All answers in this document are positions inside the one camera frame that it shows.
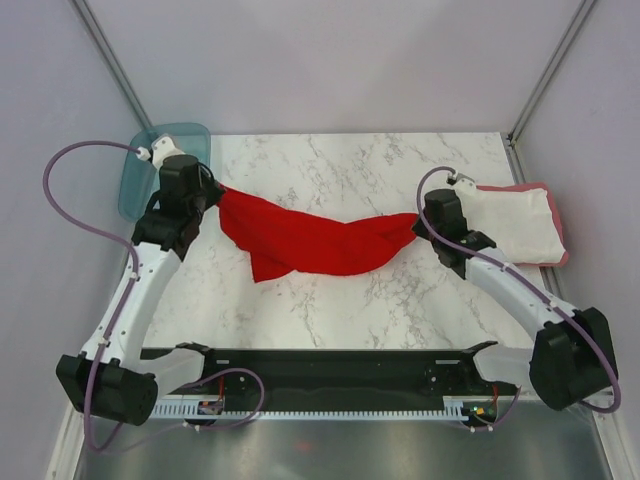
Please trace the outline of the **red t shirt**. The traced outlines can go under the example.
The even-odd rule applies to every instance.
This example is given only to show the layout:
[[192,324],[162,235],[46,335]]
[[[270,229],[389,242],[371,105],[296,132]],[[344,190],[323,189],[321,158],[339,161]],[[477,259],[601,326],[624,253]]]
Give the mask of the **red t shirt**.
[[249,254],[256,283],[293,271],[339,277],[369,273],[416,239],[415,213],[344,223],[286,209],[231,188],[218,209],[221,230]]

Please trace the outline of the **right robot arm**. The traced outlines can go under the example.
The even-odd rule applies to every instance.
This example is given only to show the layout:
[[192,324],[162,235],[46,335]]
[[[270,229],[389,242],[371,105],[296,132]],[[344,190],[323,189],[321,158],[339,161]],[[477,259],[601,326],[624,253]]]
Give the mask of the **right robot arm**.
[[491,238],[468,228],[453,190],[419,193],[416,203],[413,230],[431,243],[440,263],[489,295],[533,341],[530,348],[478,348],[458,368],[460,386],[477,394],[503,382],[532,390],[556,411],[581,404],[603,414],[616,412],[622,394],[606,317],[529,281]]

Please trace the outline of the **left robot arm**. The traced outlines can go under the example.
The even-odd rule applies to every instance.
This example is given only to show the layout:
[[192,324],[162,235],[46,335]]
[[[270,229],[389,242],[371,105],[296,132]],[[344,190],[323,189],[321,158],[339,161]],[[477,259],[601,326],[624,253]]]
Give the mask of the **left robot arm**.
[[176,347],[142,359],[143,342],[169,281],[200,233],[205,212],[225,191],[209,168],[184,153],[158,169],[159,189],[137,221],[133,252],[116,296],[77,356],[64,355],[56,376],[82,413],[139,426],[163,396],[188,384],[208,393],[219,369],[201,347]]

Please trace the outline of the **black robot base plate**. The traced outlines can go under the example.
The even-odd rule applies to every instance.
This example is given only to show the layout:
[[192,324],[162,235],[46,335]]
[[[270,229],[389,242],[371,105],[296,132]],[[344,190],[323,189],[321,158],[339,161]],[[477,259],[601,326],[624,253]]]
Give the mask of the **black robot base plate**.
[[203,384],[187,395],[217,394],[259,408],[435,407],[447,397],[512,396],[515,386],[481,379],[467,350],[208,349]]

